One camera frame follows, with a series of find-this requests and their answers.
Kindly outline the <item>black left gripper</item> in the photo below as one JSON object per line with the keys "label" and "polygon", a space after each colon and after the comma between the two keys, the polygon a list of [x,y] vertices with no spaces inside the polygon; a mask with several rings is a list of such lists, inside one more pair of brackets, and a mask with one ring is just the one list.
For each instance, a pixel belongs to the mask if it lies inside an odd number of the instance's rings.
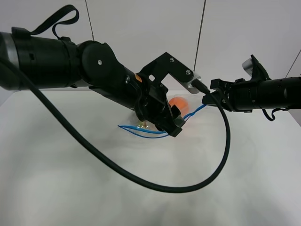
{"label": "black left gripper", "polygon": [[167,91],[168,89],[162,84],[139,88],[135,113],[138,119],[149,121],[157,129],[163,129],[168,135],[176,137],[182,131],[183,117],[177,106],[168,104]]}

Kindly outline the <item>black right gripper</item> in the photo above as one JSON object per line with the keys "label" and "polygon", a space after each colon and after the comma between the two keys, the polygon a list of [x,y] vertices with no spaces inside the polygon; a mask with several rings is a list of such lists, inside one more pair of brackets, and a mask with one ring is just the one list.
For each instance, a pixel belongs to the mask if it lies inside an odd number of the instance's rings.
{"label": "black right gripper", "polygon": [[[212,92],[212,96],[215,97],[219,104],[224,103],[223,107],[226,110],[232,109],[232,104],[229,100],[229,91],[231,88],[232,83],[229,81],[223,81],[221,79],[214,79],[211,80],[210,89],[214,89],[215,91]],[[202,98],[202,104],[207,106],[217,106],[216,102],[212,99],[210,95],[205,95]]]}

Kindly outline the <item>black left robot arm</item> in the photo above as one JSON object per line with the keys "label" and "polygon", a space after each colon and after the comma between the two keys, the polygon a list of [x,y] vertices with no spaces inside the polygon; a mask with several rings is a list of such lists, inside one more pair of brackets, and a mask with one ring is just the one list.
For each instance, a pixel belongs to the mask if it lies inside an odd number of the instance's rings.
{"label": "black left robot arm", "polygon": [[177,136],[184,124],[180,110],[168,103],[162,84],[168,74],[185,68],[164,53],[139,73],[122,65],[106,43],[0,35],[0,56],[23,72],[39,89],[88,87],[92,91],[133,110],[141,121]]}

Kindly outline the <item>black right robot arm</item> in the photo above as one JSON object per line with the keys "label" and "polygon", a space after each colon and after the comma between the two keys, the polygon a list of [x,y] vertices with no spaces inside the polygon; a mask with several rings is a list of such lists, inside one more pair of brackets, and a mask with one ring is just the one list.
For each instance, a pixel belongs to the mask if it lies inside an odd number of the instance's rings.
{"label": "black right robot arm", "polygon": [[266,81],[235,82],[214,79],[210,89],[222,107],[230,112],[251,112],[254,109],[300,109],[301,78],[291,77]]}

